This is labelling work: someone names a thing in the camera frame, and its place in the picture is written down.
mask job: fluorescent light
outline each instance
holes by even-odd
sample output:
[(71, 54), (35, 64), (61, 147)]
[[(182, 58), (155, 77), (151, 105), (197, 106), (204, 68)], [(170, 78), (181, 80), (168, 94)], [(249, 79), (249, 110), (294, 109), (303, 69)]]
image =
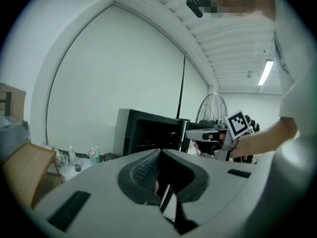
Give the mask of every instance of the fluorescent light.
[(269, 73), (271, 72), (272, 70), (272, 67), (273, 67), (273, 61), (272, 60), (267, 60), (266, 61), (266, 65), (265, 65), (265, 68), (264, 68), (264, 71), (263, 71), (263, 74), (262, 74), (262, 77), (258, 83), (259, 86), (263, 85), (269, 75)]

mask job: white ceiling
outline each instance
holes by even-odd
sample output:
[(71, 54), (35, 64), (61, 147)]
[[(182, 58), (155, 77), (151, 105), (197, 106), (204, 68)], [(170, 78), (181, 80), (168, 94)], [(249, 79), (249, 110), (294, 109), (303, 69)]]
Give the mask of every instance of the white ceiling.
[(264, 86), (258, 86), (266, 60), (274, 59), (274, 31), (268, 19), (261, 15), (214, 19), (208, 14), (197, 18), (186, 0), (156, 1), (173, 12), (196, 39), (216, 75), (219, 92), (280, 94), (275, 66)]

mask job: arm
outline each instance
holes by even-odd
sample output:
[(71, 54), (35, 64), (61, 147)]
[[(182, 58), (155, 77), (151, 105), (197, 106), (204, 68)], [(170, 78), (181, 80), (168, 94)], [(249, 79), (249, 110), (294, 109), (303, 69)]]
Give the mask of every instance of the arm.
[(280, 118), (267, 130), (241, 137), (230, 157), (237, 158), (274, 151), (286, 140), (293, 138), (296, 132), (297, 127), (292, 118)]

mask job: ceiling light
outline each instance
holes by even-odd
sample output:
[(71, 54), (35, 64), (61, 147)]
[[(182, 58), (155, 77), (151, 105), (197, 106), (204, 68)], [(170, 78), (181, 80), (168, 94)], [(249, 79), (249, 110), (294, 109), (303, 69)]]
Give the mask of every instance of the ceiling light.
[(267, 60), (266, 61), (266, 65), (265, 65), (265, 68), (264, 68), (264, 71), (263, 71), (263, 74), (262, 74), (262, 77), (258, 83), (259, 86), (263, 85), (269, 75), (269, 73), (271, 72), (272, 70), (272, 67), (273, 67), (273, 61), (272, 60)]

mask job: ceiling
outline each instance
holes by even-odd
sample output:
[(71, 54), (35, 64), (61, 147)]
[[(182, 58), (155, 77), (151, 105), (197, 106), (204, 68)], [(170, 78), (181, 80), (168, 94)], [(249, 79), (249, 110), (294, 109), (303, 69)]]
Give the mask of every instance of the ceiling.
[(277, 69), (264, 86), (258, 82), (268, 59), (274, 59), (273, 24), (261, 15), (214, 19), (197, 18), (186, 0), (156, 0), (186, 26), (202, 48), (216, 76), (219, 92), (280, 94)]

